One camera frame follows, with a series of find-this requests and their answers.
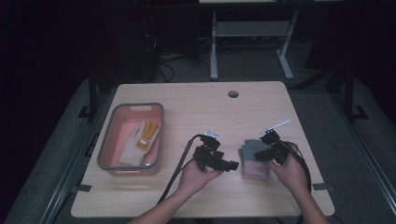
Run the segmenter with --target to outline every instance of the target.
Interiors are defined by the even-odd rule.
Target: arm
[[[290,147],[297,151],[295,146],[290,145]],[[273,161],[269,161],[268,165],[279,181],[290,191],[300,207],[305,223],[329,223],[306,187],[303,168],[291,154],[282,165],[277,165]]]
[[[171,196],[148,210],[140,217],[134,218],[130,224],[167,223],[173,214],[188,200],[203,189],[210,180],[221,175],[220,171],[203,173],[195,161],[189,162],[184,167],[177,190]]]

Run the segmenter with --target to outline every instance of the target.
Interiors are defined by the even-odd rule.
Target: forearm
[[[307,224],[328,224],[328,219],[323,215],[317,202],[307,189],[295,190],[291,193],[303,214]]]
[[[172,218],[173,214],[188,200],[189,198],[175,192],[155,207],[148,210],[140,217],[134,218],[130,224],[165,224]]]

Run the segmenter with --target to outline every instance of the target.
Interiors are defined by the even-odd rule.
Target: hand
[[[201,172],[196,161],[192,160],[182,170],[176,193],[190,198],[222,173],[221,171]]]
[[[298,152],[294,144],[288,144],[294,151]],[[289,153],[288,158],[282,165],[269,161],[268,165],[277,176],[277,179],[291,192],[307,189],[306,176],[300,163]]]

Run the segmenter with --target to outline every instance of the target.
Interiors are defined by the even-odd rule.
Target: person's left hand
[[[222,173],[221,171],[201,172],[196,161],[192,160],[182,170],[177,192],[190,198]]]

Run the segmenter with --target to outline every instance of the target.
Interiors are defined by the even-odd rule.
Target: wooden table
[[[231,98],[229,91],[239,96]],[[164,106],[162,168],[155,176],[114,177],[96,163],[98,150],[112,109],[123,103],[158,102]],[[240,161],[238,148],[245,139],[258,139],[259,130],[289,119],[276,129],[282,140],[297,143],[312,175],[312,183],[323,183],[288,92],[281,82],[209,82],[121,85],[114,97],[104,127],[92,154],[83,185],[72,207],[74,217],[137,217],[154,206],[177,167],[187,142],[196,134],[213,129],[223,134],[219,151],[224,160]],[[202,143],[195,140],[195,147]],[[176,179],[169,194],[178,184]],[[334,208],[328,191],[312,195],[326,216]],[[175,217],[283,217],[298,216],[300,210],[289,191],[271,172],[263,183],[242,178],[242,166],[225,172],[194,195]]]

